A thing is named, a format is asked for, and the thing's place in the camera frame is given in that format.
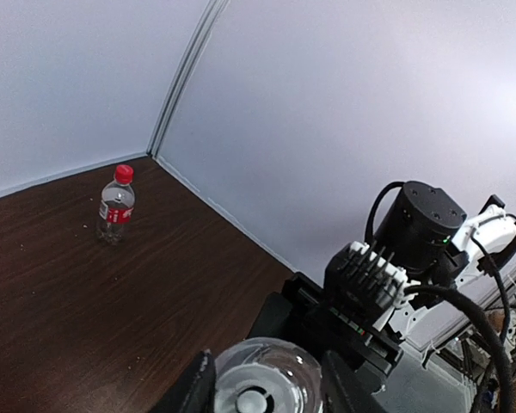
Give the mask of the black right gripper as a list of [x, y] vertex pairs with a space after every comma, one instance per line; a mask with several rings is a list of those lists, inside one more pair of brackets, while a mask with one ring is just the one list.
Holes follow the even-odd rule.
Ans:
[[402, 358], [399, 343], [357, 316], [322, 305], [323, 290], [302, 273], [266, 297], [247, 338], [292, 342], [318, 361], [332, 350], [363, 383], [384, 383]]

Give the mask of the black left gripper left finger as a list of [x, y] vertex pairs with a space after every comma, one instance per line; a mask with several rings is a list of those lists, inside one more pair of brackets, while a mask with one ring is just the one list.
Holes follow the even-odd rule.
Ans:
[[216, 378], [212, 352], [208, 349], [200, 351], [154, 405], [154, 412], [213, 412]]

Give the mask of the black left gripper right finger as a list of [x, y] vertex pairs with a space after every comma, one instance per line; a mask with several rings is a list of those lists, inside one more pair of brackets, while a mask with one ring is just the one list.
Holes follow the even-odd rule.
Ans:
[[334, 351], [322, 357], [323, 411], [327, 413], [385, 413], [381, 404], [367, 392], [354, 371]]

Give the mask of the white bottle cap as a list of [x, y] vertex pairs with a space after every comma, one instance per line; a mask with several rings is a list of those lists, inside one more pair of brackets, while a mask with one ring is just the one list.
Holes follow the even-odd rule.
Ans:
[[265, 413], [267, 392], [259, 387], [251, 387], [236, 397], [236, 411], [239, 413]]

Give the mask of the clear plastic bottle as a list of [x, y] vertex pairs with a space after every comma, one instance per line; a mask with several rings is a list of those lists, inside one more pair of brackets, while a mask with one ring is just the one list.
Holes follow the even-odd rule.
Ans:
[[311, 354], [291, 342], [250, 338], [227, 348], [216, 358], [215, 367], [216, 412], [237, 413], [237, 395], [251, 387], [267, 392], [266, 412], [323, 411], [322, 368]]

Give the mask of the red label soda bottle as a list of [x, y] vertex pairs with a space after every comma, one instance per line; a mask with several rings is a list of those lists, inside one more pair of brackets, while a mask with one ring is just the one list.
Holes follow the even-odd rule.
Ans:
[[125, 236], [135, 207], [136, 195], [132, 183], [118, 184], [114, 179], [101, 191], [99, 215], [96, 225], [97, 237], [116, 245]]

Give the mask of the red soda bottle cap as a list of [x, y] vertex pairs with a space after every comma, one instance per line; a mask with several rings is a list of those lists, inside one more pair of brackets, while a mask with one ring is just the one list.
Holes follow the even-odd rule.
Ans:
[[134, 177], [134, 170], [130, 165], [119, 164], [116, 166], [114, 171], [114, 180], [118, 184], [127, 185], [131, 184]]

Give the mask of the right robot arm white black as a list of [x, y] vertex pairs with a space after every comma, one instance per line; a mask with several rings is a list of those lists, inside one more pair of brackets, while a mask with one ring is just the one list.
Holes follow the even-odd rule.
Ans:
[[316, 358], [335, 351], [378, 389], [402, 358], [402, 343], [440, 303], [409, 287], [455, 291], [501, 271], [516, 254], [516, 217], [498, 197], [471, 217], [424, 182], [390, 189], [396, 198], [382, 221], [369, 219], [363, 240], [329, 260], [322, 284], [298, 272], [270, 294], [250, 337], [286, 340]]

